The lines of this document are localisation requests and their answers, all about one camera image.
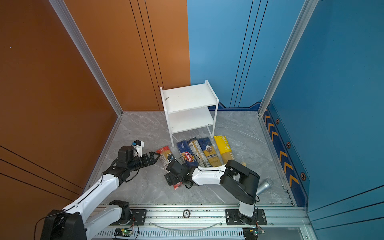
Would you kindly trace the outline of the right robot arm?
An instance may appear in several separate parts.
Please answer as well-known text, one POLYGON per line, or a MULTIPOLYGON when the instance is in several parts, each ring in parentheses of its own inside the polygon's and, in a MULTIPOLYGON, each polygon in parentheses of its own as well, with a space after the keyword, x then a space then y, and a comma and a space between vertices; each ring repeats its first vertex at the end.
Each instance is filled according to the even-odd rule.
POLYGON ((260 200, 257 189, 260 176, 235 160, 219 167, 188 167, 172 160, 165 178, 169 186, 183 184, 187 188, 203 185, 220 185, 239 201, 239 218, 242 224, 255 225, 256 203, 260 200))

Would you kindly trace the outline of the red spaghetti bag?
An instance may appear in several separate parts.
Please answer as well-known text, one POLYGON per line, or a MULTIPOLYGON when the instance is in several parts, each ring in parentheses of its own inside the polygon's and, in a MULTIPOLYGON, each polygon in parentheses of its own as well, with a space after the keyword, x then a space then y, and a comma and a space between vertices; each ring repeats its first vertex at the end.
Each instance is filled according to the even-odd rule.
POLYGON ((160 154, 160 161, 163 165, 164 170, 166 171, 165 179, 168 185, 173 186, 174 190, 177 190, 183 184, 182 182, 179 182, 178 179, 174 175, 170 174, 170 172, 167 170, 167 166, 169 165, 171 160, 175 159, 174 155, 172 154, 168 146, 157 150, 156 153, 160 154))

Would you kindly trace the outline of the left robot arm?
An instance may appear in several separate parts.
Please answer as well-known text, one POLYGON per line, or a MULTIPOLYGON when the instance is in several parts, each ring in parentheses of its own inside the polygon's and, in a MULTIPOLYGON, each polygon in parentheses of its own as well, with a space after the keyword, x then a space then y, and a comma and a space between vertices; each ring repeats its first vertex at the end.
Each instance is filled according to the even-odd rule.
POLYGON ((112 223, 134 222, 130 204, 112 201, 101 212, 93 215, 100 203, 123 183, 133 179, 131 172, 154 165, 160 158, 156 152, 142 153, 142 146, 123 146, 101 178, 78 199, 62 210, 53 210, 45 218, 42 240, 90 240, 112 223))

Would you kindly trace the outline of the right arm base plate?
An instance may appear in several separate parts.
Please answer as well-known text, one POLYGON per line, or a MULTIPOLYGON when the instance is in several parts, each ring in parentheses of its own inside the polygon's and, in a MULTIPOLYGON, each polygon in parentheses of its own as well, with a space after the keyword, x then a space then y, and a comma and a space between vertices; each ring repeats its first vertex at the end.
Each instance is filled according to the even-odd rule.
POLYGON ((267 225, 267 218, 263 209, 254 209, 251 217, 245 216, 240 213, 239 209, 226 209, 226 223, 229 226, 235 225, 248 225, 248 226, 265 226, 267 225))

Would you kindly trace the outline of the blue Barilla spaghetti bag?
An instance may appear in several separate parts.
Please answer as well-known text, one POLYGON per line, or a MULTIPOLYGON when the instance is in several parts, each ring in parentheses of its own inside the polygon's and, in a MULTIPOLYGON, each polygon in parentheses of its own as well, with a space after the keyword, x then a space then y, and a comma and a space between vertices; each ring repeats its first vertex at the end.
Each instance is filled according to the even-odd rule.
POLYGON ((177 148, 187 167, 192 168, 192 167, 197 167, 199 165, 187 141, 184 140, 184 141, 178 142, 177 148))

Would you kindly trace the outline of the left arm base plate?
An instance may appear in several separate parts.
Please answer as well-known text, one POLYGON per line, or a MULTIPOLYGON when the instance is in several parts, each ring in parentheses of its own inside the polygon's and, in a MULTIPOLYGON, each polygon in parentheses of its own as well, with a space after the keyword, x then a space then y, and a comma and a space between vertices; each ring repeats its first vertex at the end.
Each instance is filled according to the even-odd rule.
POLYGON ((143 226, 146 221, 147 210, 145 209, 133 209, 130 210, 129 217, 126 219, 120 219, 113 226, 143 226))

